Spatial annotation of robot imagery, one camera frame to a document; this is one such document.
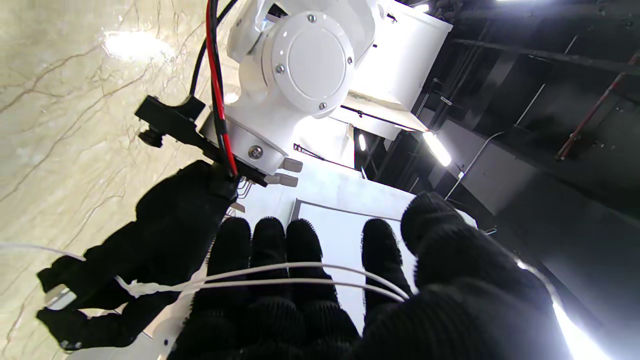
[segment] ceiling light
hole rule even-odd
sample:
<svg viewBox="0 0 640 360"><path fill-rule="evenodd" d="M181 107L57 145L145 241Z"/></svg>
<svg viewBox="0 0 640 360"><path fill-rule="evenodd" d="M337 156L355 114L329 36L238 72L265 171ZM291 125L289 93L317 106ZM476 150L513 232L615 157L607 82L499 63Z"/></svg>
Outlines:
<svg viewBox="0 0 640 360"><path fill-rule="evenodd" d="M358 142L360 142L360 150L365 151L367 149L367 142L364 140L364 135L358 136Z"/></svg>
<svg viewBox="0 0 640 360"><path fill-rule="evenodd" d="M554 303L556 318L564 335L569 351L575 360L611 360L602 349L566 315L563 309Z"/></svg>
<svg viewBox="0 0 640 360"><path fill-rule="evenodd" d="M421 13L426 13L429 11L429 4L420 4L416 6L414 9L418 10Z"/></svg>
<svg viewBox="0 0 640 360"><path fill-rule="evenodd" d="M447 149L445 149L442 143L436 139L436 136L433 133L426 132L422 135L424 136L425 141L427 141L429 149L436 156L436 159L438 159L443 166L448 167L451 163L451 155L449 155Z"/></svg>

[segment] screw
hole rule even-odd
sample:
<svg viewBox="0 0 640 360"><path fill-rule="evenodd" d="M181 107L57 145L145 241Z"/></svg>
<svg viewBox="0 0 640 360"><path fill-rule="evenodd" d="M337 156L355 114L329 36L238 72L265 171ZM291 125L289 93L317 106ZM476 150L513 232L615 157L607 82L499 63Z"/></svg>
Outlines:
<svg viewBox="0 0 640 360"><path fill-rule="evenodd" d="M258 145L254 145L249 148L249 157L251 159L258 160L263 154L264 152L262 151L262 147L259 147Z"/></svg>

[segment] marble surface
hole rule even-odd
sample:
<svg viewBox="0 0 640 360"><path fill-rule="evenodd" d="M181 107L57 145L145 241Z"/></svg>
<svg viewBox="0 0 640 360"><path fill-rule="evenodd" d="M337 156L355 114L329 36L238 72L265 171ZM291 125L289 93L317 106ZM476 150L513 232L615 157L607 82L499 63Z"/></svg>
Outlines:
<svg viewBox="0 0 640 360"><path fill-rule="evenodd" d="M153 184L201 156L172 140L162 149L142 144L136 135L143 124L133 113L147 94L167 104L186 96L205 36L205 5L3 1L1 242L81 254L132 220ZM221 25L221 54L238 11ZM222 66L225 91L238 91L237 64L223 57ZM208 79L205 61L197 95L207 103ZM55 258L38 250L0 253L2 359L66 356L34 318L44 303L35 274Z"/></svg>

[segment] metal mount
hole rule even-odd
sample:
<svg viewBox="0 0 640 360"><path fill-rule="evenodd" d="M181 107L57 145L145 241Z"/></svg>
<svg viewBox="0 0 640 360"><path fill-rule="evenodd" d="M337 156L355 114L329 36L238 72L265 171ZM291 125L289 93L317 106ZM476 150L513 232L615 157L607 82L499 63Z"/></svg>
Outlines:
<svg viewBox="0 0 640 360"><path fill-rule="evenodd" d="M136 116L149 124L149 129L140 133L138 137L149 146L162 147L162 140L169 135L177 141L202 150L207 158L222 163L222 155L218 148L207 141L196 130L195 119L198 118L205 104L196 97L189 95L178 106L163 104L155 97L148 95L136 110ZM236 158L238 173L254 183L267 186L265 174L239 161Z"/></svg>

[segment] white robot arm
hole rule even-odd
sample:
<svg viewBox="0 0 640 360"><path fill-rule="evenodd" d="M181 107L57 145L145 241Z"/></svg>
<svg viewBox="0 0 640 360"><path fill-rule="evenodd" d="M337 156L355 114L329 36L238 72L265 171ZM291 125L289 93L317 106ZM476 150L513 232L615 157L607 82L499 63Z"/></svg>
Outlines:
<svg viewBox="0 0 640 360"><path fill-rule="evenodd" d="M264 20L274 0L250 0L228 41L228 55L240 63L242 94L225 106L234 154L267 175L267 182L296 186L297 179L276 174L300 171L285 161L294 126L340 106L355 67L371 47L386 17L387 0L281 0L289 16ZM200 133L216 143L213 121Z"/></svg>

